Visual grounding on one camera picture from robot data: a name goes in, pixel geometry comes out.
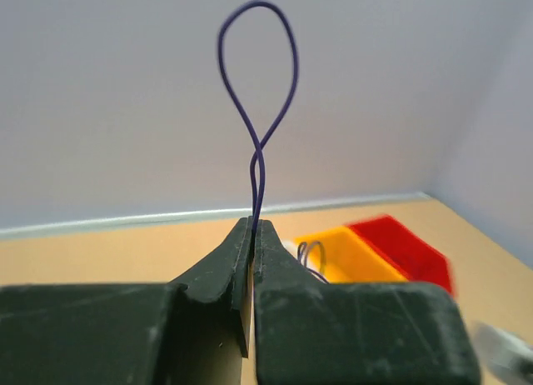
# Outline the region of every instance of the gray wall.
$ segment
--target gray wall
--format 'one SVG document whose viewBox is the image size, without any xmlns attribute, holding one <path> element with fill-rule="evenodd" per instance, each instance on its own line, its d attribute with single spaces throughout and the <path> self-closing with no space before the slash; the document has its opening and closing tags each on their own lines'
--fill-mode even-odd
<svg viewBox="0 0 533 385">
<path fill-rule="evenodd" d="M 533 4 L 434 192 L 533 268 Z"/>
<path fill-rule="evenodd" d="M 249 206 L 252 143 L 215 60 L 246 0 L 0 0 L 0 228 Z M 301 81 L 266 149 L 266 204 L 426 189 L 527 0 L 273 0 Z M 227 39 L 263 131 L 288 88 L 265 11 Z"/>
</svg>

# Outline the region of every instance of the dark blue wire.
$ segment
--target dark blue wire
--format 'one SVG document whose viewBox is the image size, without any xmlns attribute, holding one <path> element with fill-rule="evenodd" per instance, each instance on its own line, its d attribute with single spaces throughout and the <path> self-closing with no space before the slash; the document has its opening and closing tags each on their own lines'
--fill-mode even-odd
<svg viewBox="0 0 533 385">
<path fill-rule="evenodd" d="M 235 91 L 233 91 L 233 87 L 230 84 L 230 81 L 227 77 L 226 64 L 224 63 L 224 37 L 226 36 L 227 29 L 233 24 L 233 22 L 241 14 L 243 14 L 246 10 L 249 10 L 251 8 L 268 8 L 272 10 L 279 17 L 279 19 L 281 20 L 281 23 L 283 24 L 283 27 L 286 30 L 287 36 L 289 37 L 289 42 L 291 44 L 291 51 L 292 51 L 291 90 L 289 91 L 286 101 L 285 103 L 283 103 L 283 107 L 278 113 L 276 119 L 274 120 L 270 128 L 268 128 L 268 131 L 266 131 L 266 134 L 261 141 L 259 141 L 259 138 L 257 137 L 256 130 L 254 129 L 253 124 L 247 115 L 247 112 L 244 110 L 244 107 L 241 105 L 241 102 L 239 102 L 239 99 L 237 95 L 235 94 Z M 247 126 L 248 132 L 250 133 L 250 136 L 252 137 L 252 141 L 256 149 L 256 151 L 253 153 L 252 160 L 250 161 L 250 179 L 252 182 L 252 215 L 253 215 L 252 231 L 255 233 L 257 229 L 257 223 L 259 222 L 259 214 L 261 213 L 263 195 L 265 193 L 265 181 L 266 181 L 265 159 L 263 157 L 262 149 L 265 147 L 265 145 L 267 144 L 268 140 L 270 139 L 274 131 L 276 131 L 277 126 L 279 125 L 283 117 L 285 116 L 285 113 L 288 110 L 289 106 L 291 105 L 292 98 L 294 97 L 294 93 L 296 91 L 296 85 L 298 83 L 298 53 L 296 50 L 296 42 L 292 34 L 291 26 L 289 22 L 287 21 L 285 14 L 283 14 L 283 12 L 278 6 L 266 0 L 252 0 L 240 6 L 237 10 L 235 10 L 232 14 L 230 14 L 230 16 L 222 24 L 220 32 L 218 33 L 217 56 L 218 56 L 218 68 L 220 70 L 220 75 L 222 77 L 222 81 L 224 82 L 224 86 L 226 87 L 226 90 L 229 93 L 230 98 L 235 104 L 237 111 L 239 112 L 239 114 L 241 114 L 242 121 L 244 121 L 245 125 Z M 259 188 L 258 189 L 257 189 L 256 169 L 255 169 L 256 162 L 259 162 Z"/>
</svg>

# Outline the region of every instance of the red box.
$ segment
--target red box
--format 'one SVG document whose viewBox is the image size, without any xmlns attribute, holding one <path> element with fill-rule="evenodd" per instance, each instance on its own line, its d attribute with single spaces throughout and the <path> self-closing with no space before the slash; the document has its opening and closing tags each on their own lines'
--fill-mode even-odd
<svg viewBox="0 0 533 385">
<path fill-rule="evenodd" d="M 407 279 L 435 283 L 456 295 L 448 259 L 393 217 L 385 215 L 346 226 L 385 260 L 392 260 Z"/>
</svg>

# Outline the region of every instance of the beige table surface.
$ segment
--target beige table surface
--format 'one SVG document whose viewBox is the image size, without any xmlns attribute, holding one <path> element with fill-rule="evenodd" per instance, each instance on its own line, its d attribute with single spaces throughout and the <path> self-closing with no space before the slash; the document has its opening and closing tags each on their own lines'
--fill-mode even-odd
<svg viewBox="0 0 533 385">
<path fill-rule="evenodd" d="M 533 343 L 533 270 L 436 200 L 265 216 L 281 238 L 389 213 L 453 263 L 467 325 L 483 321 Z M 0 285 L 170 280 L 209 253 L 236 219 L 0 241 Z M 242 384 L 255 383 L 245 360 Z M 486 384 L 498 383 L 485 375 Z"/>
</svg>

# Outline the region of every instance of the purple cable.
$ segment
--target purple cable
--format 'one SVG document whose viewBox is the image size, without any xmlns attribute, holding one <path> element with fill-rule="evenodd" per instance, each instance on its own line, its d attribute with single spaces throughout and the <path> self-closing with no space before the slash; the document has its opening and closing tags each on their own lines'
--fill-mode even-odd
<svg viewBox="0 0 533 385">
<path fill-rule="evenodd" d="M 233 22 L 241 14 L 243 14 L 246 10 L 249 10 L 251 8 L 268 8 L 272 10 L 278 16 L 278 18 L 281 20 L 281 23 L 283 24 L 283 27 L 286 30 L 287 36 L 289 37 L 289 42 L 291 44 L 291 51 L 292 51 L 291 90 L 289 91 L 289 94 L 286 97 L 286 101 L 285 103 L 283 103 L 283 107 L 278 113 L 276 119 L 274 120 L 270 128 L 268 128 L 268 131 L 266 131 L 266 134 L 261 141 L 259 141 L 259 138 L 257 137 L 256 130 L 254 129 L 253 124 L 247 115 L 247 112 L 244 110 L 244 107 L 241 105 L 241 102 L 239 102 L 239 99 L 237 95 L 235 94 L 235 91 L 233 91 L 233 87 L 230 84 L 230 81 L 227 77 L 226 64 L 224 63 L 224 37 L 226 36 L 226 32 L 228 28 L 233 24 Z M 263 158 L 262 149 L 265 147 L 265 145 L 267 144 L 268 140 L 270 139 L 274 131 L 276 131 L 277 126 L 279 125 L 283 117 L 285 116 L 285 113 L 289 109 L 289 106 L 291 105 L 291 102 L 292 102 L 292 98 L 294 97 L 294 93 L 296 91 L 296 85 L 298 83 L 298 53 L 296 50 L 296 42 L 294 40 L 294 36 L 292 35 L 291 26 L 289 22 L 287 21 L 285 14 L 283 14 L 283 12 L 278 6 L 266 0 L 252 0 L 240 6 L 237 10 L 235 10 L 232 14 L 230 14 L 230 16 L 222 24 L 220 32 L 218 33 L 217 56 L 218 56 L 218 68 L 220 70 L 220 75 L 222 77 L 222 81 L 224 82 L 224 86 L 226 87 L 226 90 L 229 93 L 230 98 L 235 104 L 237 111 L 241 115 L 242 121 L 244 121 L 245 125 L 247 126 L 248 132 L 250 133 L 250 136 L 252 137 L 254 147 L 256 148 L 256 151 L 253 153 L 252 160 L 250 161 L 250 179 L 252 182 L 252 215 L 253 215 L 252 231 L 255 233 L 257 230 L 257 223 L 259 222 L 259 214 L 261 213 L 263 195 L 265 193 L 265 181 L 266 181 L 265 159 Z M 255 169 L 257 161 L 259 162 L 259 189 L 257 189 L 256 169 Z"/>
</svg>

